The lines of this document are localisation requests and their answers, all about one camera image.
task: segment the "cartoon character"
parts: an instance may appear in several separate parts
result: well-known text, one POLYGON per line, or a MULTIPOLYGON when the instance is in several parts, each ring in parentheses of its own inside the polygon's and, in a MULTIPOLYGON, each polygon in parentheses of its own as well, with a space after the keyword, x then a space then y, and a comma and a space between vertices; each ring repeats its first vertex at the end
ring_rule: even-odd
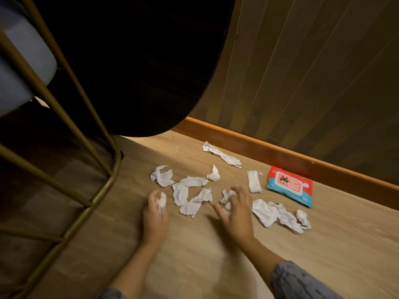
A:
POLYGON ((280 178, 280 182, 283 185, 287 185, 288 184, 288 177, 284 177, 284 175, 282 175, 281 178, 280 178))

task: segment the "gray patterned sleeve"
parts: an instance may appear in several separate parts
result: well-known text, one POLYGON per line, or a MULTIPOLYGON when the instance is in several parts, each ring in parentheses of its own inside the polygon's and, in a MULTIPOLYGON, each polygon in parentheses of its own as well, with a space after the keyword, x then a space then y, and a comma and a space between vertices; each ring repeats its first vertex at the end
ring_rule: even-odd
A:
POLYGON ((343 299, 292 261, 277 264, 271 286, 276 299, 343 299))
POLYGON ((94 296, 93 299, 126 299, 126 297, 116 288, 110 287, 94 296))

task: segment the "metal bar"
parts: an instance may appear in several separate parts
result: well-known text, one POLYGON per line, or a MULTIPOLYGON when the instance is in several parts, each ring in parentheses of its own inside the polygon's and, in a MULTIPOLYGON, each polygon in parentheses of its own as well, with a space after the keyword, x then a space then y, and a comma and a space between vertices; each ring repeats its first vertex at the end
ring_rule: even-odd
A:
POLYGON ((64 240, 60 244, 57 244, 50 249, 47 255, 43 258, 43 260, 37 265, 37 267, 32 271, 32 273, 28 277, 24 289, 20 293, 17 293, 15 296, 13 296, 12 299, 23 299, 29 294, 29 292, 34 288, 36 283, 43 276, 43 274, 52 265, 54 260, 59 256, 64 247, 76 234, 79 228, 84 224, 87 218, 89 218, 94 209, 100 204, 100 202, 102 201, 102 199, 104 198, 104 196, 111 188, 112 184, 114 183, 118 175, 119 169, 121 167, 121 151, 119 149, 117 149, 117 151, 114 154, 114 161, 115 163, 112 170, 113 171, 112 175, 108 178, 104 186, 100 188, 90 199, 90 201, 93 202, 93 205, 89 208, 85 208, 82 211, 82 213, 80 213, 78 218, 65 230, 65 232, 62 234, 64 240))
POLYGON ((20 228, 13 228, 9 226, 5 226, 4 224, 0 224, 0 234, 7 234, 16 237, 23 237, 29 238, 34 240, 41 240, 41 241, 49 241, 60 243, 62 242, 63 238, 59 236, 52 236, 41 232, 36 231, 27 231, 20 228))
POLYGON ((0 294, 9 294, 13 292, 20 292, 24 289, 24 284, 9 283, 0 284, 0 294))
POLYGON ((2 144, 0 144, 0 156, 5 158, 9 162, 13 163, 14 165, 32 173, 37 178, 41 179, 42 181, 44 181, 48 185, 52 186, 53 188, 57 189, 61 193, 65 194, 66 196, 69 196, 74 201, 77 201, 78 203, 82 204, 83 206, 91 206, 92 205, 92 203, 88 199, 84 198, 78 192, 63 186, 58 181, 56 181, 54 178, 52 178, 50 175, 48 175, 44 171, 40 170, 36 166, 32 165, 29 161, 27 161, 27 160, 23 159, 21 156, 15 154, 13 151, 11 151, 7 147, 3 146, 2 144))
POLYGON ((8 39, 7 35, 0 28, 0 51, 2 51, 6 58, 13 64, 17 71, 25 78, 25 80, 36 90, 44 100, 50 105, 50 107, 57 113, 57 115, 62 119, 62 121, 69 127, 72 133, 79 139, 87 151, 92 155, 92 157, 97 161, 101 168, 108 174, 112 175, 112 171, 109 166, 100 157, 97 151, 94 149, 92 144, 89 143, 87 138, 79 130, 77 125, 71 120, 65 110, 57 102, 51 92, 44 85, 42 80, 37 76, 31 66, 27 63, 24 57, 19 53, 17 48, 8 39))
POLYGON ((39 10, 37 9, 36 5, 34 4, 33 0, 21 0, 24 8, 28 12, 30 18, 36 25, 37 29, 39 30, 40 34, 42 35, 43 39, 46 41, 48 47, 54 54, 55 58, 58 60, 59 63, 64 67, 67 71, 69 77, 71 78, 73 84, 79 94, 81 95, 83 101, 85 102, 87 108, 89 109, 90 113, 92 114, 94 120, 96 121, 98 127, 100 128, 102 134, 104 135, 108 144, 112 147, 114 152, 117 150, 117 146, 113 141, 112 137, 109 135, 107 129, 103 125, 100 117, 98 116, 96 110, 94 109, 92 103, 90 102, 89 98, 87 97, 85 91, 83 90, 82 85, 80 85, 76 75, 73 73, 72 68, 70 67, 67 59, 65 58, 64 54, 62 53, 60 47, 58 46, 56 40, 54 39, 52 33, 50 32, 49 28, 47 27, 45 21, 42 18, 39 10))

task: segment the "brown wooden baseboard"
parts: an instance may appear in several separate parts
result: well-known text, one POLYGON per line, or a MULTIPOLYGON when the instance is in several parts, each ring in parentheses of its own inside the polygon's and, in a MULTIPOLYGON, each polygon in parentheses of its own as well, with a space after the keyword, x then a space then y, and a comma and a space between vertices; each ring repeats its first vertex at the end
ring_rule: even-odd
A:
POLYGON ((391 183, 190 117, 172 130, 399 210, 399 186, 391 183))

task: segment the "wet wipes package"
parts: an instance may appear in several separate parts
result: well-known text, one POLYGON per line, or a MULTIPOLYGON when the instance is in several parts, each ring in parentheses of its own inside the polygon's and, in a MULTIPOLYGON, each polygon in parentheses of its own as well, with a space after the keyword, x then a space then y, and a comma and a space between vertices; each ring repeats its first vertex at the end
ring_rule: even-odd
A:
POLYGON ((270 169, 267 188, 284 194, 309 208, 313 205, 313 182, 275 166, 270 169))

